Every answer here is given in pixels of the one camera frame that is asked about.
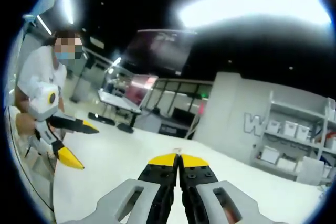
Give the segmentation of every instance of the monitor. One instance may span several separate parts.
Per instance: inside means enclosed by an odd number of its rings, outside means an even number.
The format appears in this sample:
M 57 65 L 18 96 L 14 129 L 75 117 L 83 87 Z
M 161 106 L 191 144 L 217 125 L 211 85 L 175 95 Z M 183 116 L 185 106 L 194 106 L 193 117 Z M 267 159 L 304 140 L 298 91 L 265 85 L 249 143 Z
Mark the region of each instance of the monitor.
M 124 97 L 140 107 L 156 80 L 157 76 L 135 74 L 125 91 Z
M 138 30 L 122 59 L 149 72 L 165 71 L 180 76 L 196 34 L 184 30 Z

